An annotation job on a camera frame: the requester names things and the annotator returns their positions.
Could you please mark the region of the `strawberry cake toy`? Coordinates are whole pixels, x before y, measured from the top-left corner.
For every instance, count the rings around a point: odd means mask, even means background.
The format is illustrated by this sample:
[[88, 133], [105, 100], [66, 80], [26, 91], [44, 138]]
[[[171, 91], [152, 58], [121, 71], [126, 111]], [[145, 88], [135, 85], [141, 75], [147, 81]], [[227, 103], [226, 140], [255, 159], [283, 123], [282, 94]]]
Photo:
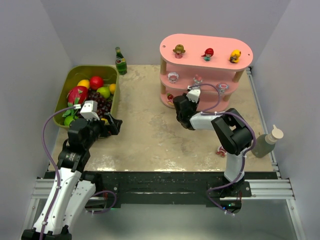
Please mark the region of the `strawberry cake toy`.
[[167, 104], [168, 104], [168, 105], [174, 106], [174, 104], [173, 104], [173, 98], [174, 98], [174, 96], [173, 96], [171, 93], [168, 93], [168, 94], [167, 94]]

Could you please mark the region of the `small pink figure toy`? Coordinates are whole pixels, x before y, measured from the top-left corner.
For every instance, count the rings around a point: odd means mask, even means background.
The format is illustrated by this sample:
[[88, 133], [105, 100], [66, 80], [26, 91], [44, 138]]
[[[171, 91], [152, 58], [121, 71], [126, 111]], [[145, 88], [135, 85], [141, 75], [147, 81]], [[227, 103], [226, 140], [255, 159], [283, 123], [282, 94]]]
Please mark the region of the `small pink figure toy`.
[[193, 78], [194, 84], [195, 85], [199, 85], [203, 82], [203, 79], [201, 76], [199, 76], [198, 74], [196, 74]]

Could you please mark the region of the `pink round toy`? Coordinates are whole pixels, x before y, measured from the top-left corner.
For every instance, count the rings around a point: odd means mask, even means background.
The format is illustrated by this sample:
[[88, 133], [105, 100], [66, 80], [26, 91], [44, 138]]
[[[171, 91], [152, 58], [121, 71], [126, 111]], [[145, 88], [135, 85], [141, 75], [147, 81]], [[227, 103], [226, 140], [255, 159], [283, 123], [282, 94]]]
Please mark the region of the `pink round toy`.
[[170, 72], [167, 75], [167, 79], [169, 83], [175, 84], [179, 79], [179, 74], [177, 72]]

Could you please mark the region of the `pink planet toy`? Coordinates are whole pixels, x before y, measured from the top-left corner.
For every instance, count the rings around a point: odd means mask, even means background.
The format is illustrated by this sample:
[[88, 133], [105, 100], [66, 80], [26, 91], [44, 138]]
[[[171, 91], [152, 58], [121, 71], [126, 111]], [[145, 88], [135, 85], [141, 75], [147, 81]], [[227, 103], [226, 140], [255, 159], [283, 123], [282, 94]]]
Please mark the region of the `pink planet toy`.
[[216, 87], [221, 94], [224, 94], [229, 89], [229, 85], [226, 83], [218, 83]]

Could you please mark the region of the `brown-haired doll toy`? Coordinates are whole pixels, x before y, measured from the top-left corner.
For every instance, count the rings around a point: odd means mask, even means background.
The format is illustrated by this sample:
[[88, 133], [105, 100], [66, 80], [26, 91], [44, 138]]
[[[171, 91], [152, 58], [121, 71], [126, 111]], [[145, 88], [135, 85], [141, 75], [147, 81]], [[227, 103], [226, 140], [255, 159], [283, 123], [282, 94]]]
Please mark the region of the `brown-haired doll toy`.
[[182, 44], [177, 44], [172, 51], [174, 52], [174, 57], [177, 59], [181, 59], [186, 52]]

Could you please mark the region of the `red-haired doll toy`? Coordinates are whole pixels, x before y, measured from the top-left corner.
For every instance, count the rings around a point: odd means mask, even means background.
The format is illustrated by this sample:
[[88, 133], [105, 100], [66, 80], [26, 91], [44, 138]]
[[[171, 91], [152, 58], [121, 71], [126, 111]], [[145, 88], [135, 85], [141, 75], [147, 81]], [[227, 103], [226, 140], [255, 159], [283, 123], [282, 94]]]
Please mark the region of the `red-haired doll toy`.
[[214, 55], [214, 50], [212, 48], [207, 48], [203, 55], [201, 55], [201, 57], [206, 61], [209, 62], [212, 58], [212, 56]]

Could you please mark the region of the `yellow-haired doll toy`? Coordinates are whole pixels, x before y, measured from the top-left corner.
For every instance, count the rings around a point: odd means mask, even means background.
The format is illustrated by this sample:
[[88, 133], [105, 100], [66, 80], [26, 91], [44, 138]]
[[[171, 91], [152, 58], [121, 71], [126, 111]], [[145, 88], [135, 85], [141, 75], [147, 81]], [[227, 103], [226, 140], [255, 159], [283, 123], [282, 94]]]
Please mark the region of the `yellow-haired doll toy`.
[[242, 52], [239, 49], [233, 50], [232, 53], [230, 54], [229, 61], [233, 64], [238, 63], [241, 54]]

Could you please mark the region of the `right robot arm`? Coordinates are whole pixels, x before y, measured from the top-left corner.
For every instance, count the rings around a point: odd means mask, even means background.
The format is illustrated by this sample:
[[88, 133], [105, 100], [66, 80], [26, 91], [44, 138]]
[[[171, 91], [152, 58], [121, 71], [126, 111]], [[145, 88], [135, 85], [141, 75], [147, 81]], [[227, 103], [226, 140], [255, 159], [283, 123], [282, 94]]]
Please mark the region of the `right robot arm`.
[[185, 128], [215, 131], [221, 146], [227, 152], [224, 177], [229, 181], [224, 187], [239, 182], [244, 177], [246, 154], [256, 144], [253, 129], [239, 112], [230, 108], [224, 112], [197, 111], [197, 104], [186, 94], [173, 98], [177, 121]]

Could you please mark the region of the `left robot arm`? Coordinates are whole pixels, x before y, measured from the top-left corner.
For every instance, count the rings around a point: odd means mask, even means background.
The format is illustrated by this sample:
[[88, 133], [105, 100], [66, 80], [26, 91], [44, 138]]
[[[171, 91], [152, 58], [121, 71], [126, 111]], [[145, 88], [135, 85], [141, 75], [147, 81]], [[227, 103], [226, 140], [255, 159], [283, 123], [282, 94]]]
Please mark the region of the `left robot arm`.
[[106, 113], [105, 120], [79, 118], [67, 131], [55, 168], [55, 178], [44, 208], [31, 229], [23, 231], [23, 240], [70, 240], [85, 205], [93, 196], [104, 193], [99, 173], [84, 168], [90, 148], [100, 137], [118, 135], [122, 120]]

